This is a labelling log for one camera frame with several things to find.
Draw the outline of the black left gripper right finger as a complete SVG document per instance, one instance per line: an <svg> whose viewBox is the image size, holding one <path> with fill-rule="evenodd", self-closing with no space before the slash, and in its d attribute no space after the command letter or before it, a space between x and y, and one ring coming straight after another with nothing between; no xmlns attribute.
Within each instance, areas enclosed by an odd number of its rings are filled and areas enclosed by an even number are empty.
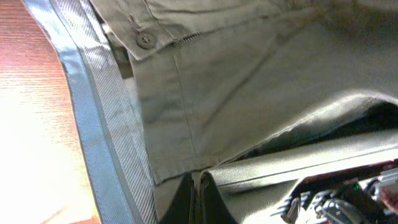
<svg viewBox="0 0 398 224"><path fill-rule="evenodd" d="M237 224L209 172L204 172L200 178L200 209L203 224Z"/></svg>

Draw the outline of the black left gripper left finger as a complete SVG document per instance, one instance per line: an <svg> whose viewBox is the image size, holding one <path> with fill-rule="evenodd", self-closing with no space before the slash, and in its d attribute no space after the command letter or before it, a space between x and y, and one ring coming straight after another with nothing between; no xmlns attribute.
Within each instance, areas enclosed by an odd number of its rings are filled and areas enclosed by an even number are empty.
<svg viewBox="0 0 398 224"><path fill-rule="evenodd" d="M186 174L160 224L193 224L195 216L195 185L191 174Z"/></svg>

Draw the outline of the khaki green shorts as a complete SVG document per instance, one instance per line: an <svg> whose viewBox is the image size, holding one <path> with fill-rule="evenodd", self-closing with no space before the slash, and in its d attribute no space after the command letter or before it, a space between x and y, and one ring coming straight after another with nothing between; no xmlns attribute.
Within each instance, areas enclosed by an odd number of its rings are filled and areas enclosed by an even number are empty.
<svg viewBox="0 0 398 224"><path fill-rule="evenodd" d="M27 1L72 95L103 223L159 223L191 174L397 131L397 2Z"/></svg>

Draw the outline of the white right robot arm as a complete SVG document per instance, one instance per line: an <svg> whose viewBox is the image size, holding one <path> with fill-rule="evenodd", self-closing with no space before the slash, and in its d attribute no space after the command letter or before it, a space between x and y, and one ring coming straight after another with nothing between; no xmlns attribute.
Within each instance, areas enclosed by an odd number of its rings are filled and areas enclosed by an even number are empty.
<svg viewBox="0 0 398 224"><path fill-rule="evenodd" d="M377 223L397 188L397 131L324 138L201 176L202 223Z"/></svg>

